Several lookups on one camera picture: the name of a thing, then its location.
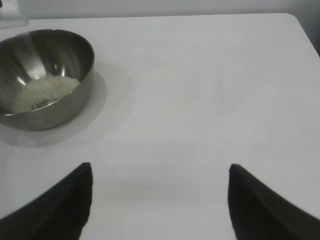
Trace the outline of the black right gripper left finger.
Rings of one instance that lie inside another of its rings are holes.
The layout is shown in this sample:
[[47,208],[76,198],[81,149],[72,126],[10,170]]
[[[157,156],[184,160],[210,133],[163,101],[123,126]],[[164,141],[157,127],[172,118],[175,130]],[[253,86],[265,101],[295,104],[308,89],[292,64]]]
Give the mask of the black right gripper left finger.
[[2,240],[78,240],[92,205],[93,173],[84,162],[22,208],[0,220]]

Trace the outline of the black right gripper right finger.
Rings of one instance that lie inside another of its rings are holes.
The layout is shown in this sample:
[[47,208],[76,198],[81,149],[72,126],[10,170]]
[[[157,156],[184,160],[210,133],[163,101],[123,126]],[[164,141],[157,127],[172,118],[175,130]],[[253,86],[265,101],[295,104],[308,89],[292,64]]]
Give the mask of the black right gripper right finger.
[[239,164],[229,168],[227,203],[238,240],[318,240],[320,220],[295,206]]

